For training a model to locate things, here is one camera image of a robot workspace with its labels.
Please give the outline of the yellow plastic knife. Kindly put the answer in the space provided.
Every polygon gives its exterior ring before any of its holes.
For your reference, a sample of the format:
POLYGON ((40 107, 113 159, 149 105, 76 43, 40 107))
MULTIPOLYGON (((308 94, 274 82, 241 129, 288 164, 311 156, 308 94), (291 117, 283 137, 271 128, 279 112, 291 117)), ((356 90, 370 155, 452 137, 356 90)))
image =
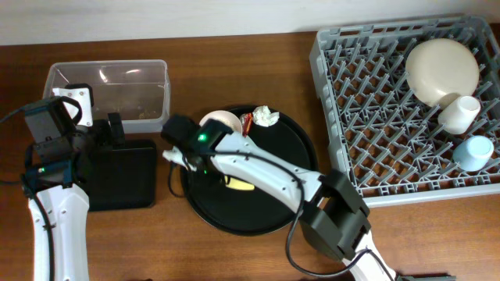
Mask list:
POLYGON ((225 181, 226 187, 233 189, 233 190, 252 191, 255 189, 255 186, 253 184, 239 180, 238 178, 235 178, 235 177, 225 176, 224 181, 225 181))

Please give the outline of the pink bowl with grains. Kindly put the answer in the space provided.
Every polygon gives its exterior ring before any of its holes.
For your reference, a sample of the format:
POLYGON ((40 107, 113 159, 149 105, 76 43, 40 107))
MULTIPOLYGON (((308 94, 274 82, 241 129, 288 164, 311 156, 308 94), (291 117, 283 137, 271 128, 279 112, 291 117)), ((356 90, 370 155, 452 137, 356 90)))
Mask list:
POLYGON ((225 110, 216 110, 206 114, 199 122, 203 126, 209 119, 214 119, 222 122, 224 125, 230 127, 233 131, 243 133, 243 127, 240 119, 232 112, 225 110))

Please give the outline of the red sauce packet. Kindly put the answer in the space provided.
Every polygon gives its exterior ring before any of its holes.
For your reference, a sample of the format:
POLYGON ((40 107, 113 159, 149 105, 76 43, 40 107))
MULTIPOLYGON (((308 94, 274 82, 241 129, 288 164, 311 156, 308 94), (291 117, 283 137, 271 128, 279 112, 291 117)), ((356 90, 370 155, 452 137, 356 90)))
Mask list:
POLYGON ((246 137, 252 127, 253 124, 253 114, 245 113, 240 116, 240 121, 242 125, 242 135, 246 137))

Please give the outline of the white tissue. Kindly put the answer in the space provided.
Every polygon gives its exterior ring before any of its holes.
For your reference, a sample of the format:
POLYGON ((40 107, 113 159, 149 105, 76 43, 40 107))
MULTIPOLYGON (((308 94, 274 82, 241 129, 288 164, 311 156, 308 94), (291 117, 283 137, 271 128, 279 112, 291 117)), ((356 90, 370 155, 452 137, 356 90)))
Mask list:
POLYGON ((269 127, 275 125, 280 118, 279 112, 271 112, 267 105, 262 105, 252 112, 252 121, 255 125, 269 127))

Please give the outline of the large cream bowl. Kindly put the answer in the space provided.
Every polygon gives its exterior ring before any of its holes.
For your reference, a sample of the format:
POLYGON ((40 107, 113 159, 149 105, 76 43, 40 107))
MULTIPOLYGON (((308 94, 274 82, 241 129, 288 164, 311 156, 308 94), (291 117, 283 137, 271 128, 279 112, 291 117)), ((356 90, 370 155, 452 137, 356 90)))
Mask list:
POLYGON ((405 63, 407 84, 425 105, 446 108, 461 96, 470 96, 480 70, 472 52, 458 41, 432 39, 418 44, 405 63))

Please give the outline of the white cup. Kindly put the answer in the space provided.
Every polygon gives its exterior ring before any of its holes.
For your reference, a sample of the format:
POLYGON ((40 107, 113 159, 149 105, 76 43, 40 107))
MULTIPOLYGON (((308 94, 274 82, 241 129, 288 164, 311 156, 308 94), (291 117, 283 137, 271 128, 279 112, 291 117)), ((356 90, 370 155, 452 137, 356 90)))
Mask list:
POLYGON ((453 101, 438 116, 438 124, 450 134, 462 134, 477 117, 481 105, 478 99, 472 96, 462 96, 453 101))

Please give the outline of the light blue cup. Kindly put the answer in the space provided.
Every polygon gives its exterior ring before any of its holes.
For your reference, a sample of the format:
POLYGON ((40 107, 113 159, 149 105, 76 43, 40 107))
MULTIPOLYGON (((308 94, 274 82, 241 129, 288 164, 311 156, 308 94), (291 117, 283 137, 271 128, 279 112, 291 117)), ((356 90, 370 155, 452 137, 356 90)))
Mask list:
POLYGON ((452 154, 453 162, 467 172, 476 172, 486 166, 494 151, 492 141, 483 136, 473 136, 462 142, 452 154))

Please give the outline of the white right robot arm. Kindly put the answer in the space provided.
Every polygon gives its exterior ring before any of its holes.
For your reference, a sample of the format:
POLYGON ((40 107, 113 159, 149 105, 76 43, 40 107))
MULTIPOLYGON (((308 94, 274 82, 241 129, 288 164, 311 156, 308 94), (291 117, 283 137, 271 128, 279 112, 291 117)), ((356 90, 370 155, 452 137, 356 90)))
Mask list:
POLYGON ((209 168, 251 183, 287 206, 294 214, 289 238, 301 229, 312 248, 344 263, 357 280, 397 278, 374 245, 368 206, 344 173, 299 168, 238 132, 196 133, 189 147, 209 168))

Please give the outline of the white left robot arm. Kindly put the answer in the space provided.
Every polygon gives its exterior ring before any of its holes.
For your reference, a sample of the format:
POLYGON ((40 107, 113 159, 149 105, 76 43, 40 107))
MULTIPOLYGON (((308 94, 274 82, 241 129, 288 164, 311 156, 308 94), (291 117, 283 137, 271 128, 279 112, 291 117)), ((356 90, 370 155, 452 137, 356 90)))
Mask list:
POLYGON ((45 113, 21 176, 34 225, 34 279, 88 280, 87 218, 97 186, 97 156, 124 142, 120 114, 78 126, 45 113))

